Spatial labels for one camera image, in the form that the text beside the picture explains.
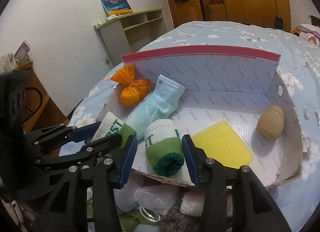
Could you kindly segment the yellow foam sponge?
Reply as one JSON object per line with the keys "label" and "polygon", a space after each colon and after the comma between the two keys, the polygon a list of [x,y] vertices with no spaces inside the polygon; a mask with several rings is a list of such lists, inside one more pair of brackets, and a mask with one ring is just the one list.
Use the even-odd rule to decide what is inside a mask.
{"label": "yellow foam sponge", "polygon": [[194,145],[204,150],[208,158],[238,169],[251,164],[253,155],[227,121],[221,121],[191,137]]}

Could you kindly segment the green white sock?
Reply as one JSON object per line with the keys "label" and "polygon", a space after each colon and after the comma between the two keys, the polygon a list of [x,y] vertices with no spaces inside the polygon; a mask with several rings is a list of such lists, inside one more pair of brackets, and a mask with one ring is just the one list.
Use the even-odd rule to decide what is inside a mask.
{"label": "green white sock", "polygon": [[184,165],[181,135],[172,120],[159,119],[148,125],[144,142],[147,159],[158,175],[174,176]]}
{"label": "green white sock", "polygon": [[129,136],[136,135],[136,131],[132,127],[117,118],[113,113],[107,112],[98,130],[95,132],[92,141],[95,142],[96,140],[108,137],[115,133],[120,134],[122,137],[122,142],[118,146],[119,148],[125,146]]}

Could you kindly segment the grey brown knitted sock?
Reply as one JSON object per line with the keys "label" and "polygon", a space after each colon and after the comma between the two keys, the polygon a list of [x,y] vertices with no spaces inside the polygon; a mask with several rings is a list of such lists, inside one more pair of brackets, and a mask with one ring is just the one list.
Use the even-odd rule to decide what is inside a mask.
{"label": "grey brown knitted sock", "polygon": [[199,219],[180,213],[176,208],[162,216],[159,222],[160,231],[195,232],[199,229]]}

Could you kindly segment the green satin ribbon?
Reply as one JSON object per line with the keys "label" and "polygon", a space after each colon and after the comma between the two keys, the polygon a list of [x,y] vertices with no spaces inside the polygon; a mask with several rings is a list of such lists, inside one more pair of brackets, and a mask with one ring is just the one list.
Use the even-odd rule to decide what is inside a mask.
{"label": "green satin ribbon", "polygon": [[[123,212],[116,207],[120,225],[123,231],[134,231],[140,224],[140,220],[137,217],[132,216],[129,212]],[[87,218],[93,219],[93,193],[91,188],[87,190]]]}

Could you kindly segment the orange mesh pouch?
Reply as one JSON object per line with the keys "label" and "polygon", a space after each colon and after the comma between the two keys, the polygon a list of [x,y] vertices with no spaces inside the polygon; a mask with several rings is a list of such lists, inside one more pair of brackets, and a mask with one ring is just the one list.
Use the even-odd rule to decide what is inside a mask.
{"label": "orange mesh pouch", "polygon": [[111,80],[124,87],[120,94],[120,102],[125,106],[133,106],[142,101],[150,92],[152,83],[149,79],[135,79],[134,64],[124,65],[118,69]]}

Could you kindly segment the white waffle towel roll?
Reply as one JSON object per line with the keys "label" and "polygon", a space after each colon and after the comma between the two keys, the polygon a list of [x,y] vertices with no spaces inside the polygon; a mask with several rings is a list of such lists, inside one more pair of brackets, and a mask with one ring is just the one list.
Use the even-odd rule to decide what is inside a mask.
{"label": "white waffle towel roll", "polygon": [[[201,217],[205,190],[191,189],[182,198],[180,212],[184,215]],[[227,217],[233,216],[233,194],[230,186],[227,186]]]}

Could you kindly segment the red cardboard box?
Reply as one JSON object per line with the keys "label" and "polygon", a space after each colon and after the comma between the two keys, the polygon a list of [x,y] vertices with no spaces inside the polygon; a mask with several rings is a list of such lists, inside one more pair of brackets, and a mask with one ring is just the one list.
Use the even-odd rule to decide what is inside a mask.
{"label": "red cardboard box", "polygon": [[[264,186],[278,186],[302,173],[302,132],[289,92],[277,73],[280,55],[228,45],[186,45],[139,51],[122,57],[137,76],[155,83],[160,75],[185,87],[171,118],[191,136],[227,121],[253,155],[250,168]],[[256,130],[271,106],[284,113],[275,142]]]}

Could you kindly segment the tan makeup sponge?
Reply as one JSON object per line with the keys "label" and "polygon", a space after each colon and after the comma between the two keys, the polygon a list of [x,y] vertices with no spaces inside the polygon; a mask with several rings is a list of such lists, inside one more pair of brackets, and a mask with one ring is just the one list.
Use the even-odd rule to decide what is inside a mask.
{"label": "tan makeup sponge", "polygon": [[269,142],[275,142],[284,129],[284,113],[279,106],[271,106],[260,116],[257,131]]}

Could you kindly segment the beige shelf desk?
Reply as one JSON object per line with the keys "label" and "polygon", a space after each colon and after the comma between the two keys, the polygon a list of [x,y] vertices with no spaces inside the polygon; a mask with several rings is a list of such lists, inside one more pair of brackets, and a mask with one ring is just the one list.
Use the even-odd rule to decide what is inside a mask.
{"label": "beige shelf desk", "polygon": [[108,59],[113,66],[122,62],[121,57],[138,52],[147,44],[167,33],[162,9],[134,12],[117,16],[93,28],[100,32]]}

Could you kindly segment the green white book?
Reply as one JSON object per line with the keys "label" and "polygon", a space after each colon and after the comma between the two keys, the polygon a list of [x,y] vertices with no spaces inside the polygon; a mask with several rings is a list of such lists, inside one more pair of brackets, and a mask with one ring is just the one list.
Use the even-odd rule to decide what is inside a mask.
{"label": "green white book", "polygon": [[94,26],[95,26],[95,27],[99,27],[99,26],[105,24],[106,22],[111,21],[111,20],[113,20],[113,19],[115,19],[115,18],[116,18],[116,15],[110,15],[110,16],[108,16],[107,18],[102,19],[99,23],[95,24]]}

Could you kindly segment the blue floral bedspread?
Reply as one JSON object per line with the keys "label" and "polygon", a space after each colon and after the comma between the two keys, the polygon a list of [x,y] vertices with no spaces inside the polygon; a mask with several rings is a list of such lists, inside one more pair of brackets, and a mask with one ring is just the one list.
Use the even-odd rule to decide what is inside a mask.
{"label": "blue floral bedspread", "polygon": [[297,36],[234,22],[189,22],[140,51],[186,45],[228,45],[280,55],[277,73],[289,92],[302,132],[302,173],[276,188],[273,198],[292,231],[308,222],[319,204],[319,47]]}

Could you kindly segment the blue yellow painting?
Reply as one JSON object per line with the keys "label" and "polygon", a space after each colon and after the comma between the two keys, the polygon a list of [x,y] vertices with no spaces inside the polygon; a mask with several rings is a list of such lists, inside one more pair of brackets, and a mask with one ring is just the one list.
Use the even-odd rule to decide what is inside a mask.
{"label": "blue yellow painting", "polygon": [[100,0],[109,16],[122,16],[133,13],[127,0]]}

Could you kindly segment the far pink ruffled pillow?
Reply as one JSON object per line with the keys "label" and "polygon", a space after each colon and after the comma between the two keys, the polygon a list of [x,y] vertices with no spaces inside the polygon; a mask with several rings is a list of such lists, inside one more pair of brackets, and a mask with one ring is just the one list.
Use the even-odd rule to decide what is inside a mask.
{"label": "far pink ruffled pillow", "polygon": [[290,32],[305,41],[310,41],[319,46],[320,32],[319,27],[317,26],[311,24],[300,24]]}

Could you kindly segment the dark wooden headboard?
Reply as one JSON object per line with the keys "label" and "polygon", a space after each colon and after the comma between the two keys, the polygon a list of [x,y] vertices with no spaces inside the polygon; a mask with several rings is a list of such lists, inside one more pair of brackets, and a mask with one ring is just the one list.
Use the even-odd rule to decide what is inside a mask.
{"label": "dark wooden headboard", "polygon": [[311,24],[316,26],[316,27],[320,27],[320,18],[310,15],[310,19],[311,19]]}

